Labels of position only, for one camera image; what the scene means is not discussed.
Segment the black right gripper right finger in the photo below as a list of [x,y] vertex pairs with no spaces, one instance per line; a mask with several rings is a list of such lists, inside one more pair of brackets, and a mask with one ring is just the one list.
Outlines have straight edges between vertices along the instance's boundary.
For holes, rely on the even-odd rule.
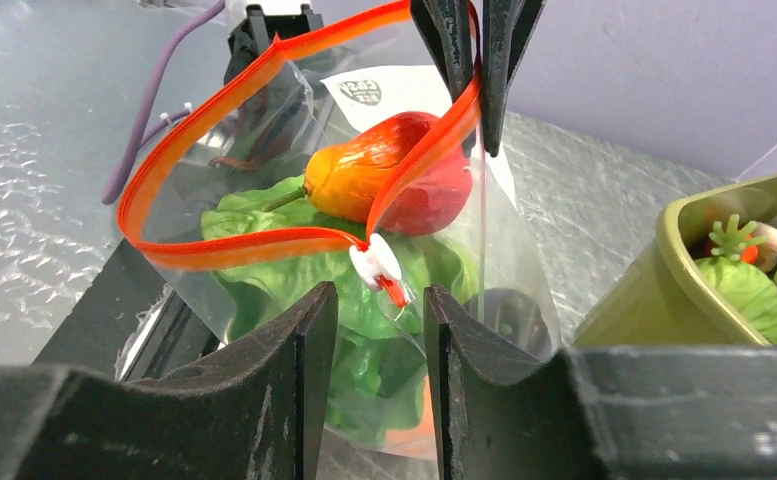
[[444,479],[777,479],[777,348],[609,347],[541,361],[424,293]]

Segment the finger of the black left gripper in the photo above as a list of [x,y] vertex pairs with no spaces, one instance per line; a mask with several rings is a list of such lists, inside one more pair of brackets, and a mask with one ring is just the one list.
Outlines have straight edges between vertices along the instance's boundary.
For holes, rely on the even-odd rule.
[[544,6],[544,0],[482,2],[481,127],[491,156],[499,154],[509,89]]
[[456,101],[474,75],[468,2],[411,0],[410,13],[452,100]]

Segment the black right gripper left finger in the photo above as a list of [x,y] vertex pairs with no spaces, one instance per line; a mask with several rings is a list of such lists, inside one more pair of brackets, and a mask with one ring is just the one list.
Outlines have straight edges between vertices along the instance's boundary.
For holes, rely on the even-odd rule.
[[0,479],[312,479],[337,319],[322,282],[159,380],[0,367]]

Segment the clear zip bag orange zipper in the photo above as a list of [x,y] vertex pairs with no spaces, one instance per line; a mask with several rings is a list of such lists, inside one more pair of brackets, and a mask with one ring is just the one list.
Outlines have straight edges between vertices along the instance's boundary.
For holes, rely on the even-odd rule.
[[[226,344],[332,283],[338,319],[327,429],[394,455],[435,454],[424,347],[424,292],[444,287],[475,320],[549,358],[562,343],[535,243],[517,208],[505,154],[482,144],[480,45],[453,101],[411,14],[391,1],[290,39],[279,37],[198,108],[162,115],[145,159],[144,103],[103,200],[124,237],[166,276]],[[311,156],[402,112],[439,118],[377,195],[366,223],[301,198]],[[473,189],[458,217],[430,235],[381,227],[410,182],[453,148]]]

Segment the red pepper toy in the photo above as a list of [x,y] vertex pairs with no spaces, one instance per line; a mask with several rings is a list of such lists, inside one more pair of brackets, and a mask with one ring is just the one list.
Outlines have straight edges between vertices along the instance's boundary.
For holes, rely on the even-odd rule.
[[[341,144],[315,152],[302,184],[263,206],[276,210],[301,198],[333,217],[366,223],[374,201],[392,183],[400,162],[439,118],[426,112],[396,114]],[[473,189],[470,161],[453,148],[397,195],[381,227],[405,236],[434,234],[464,209]]]

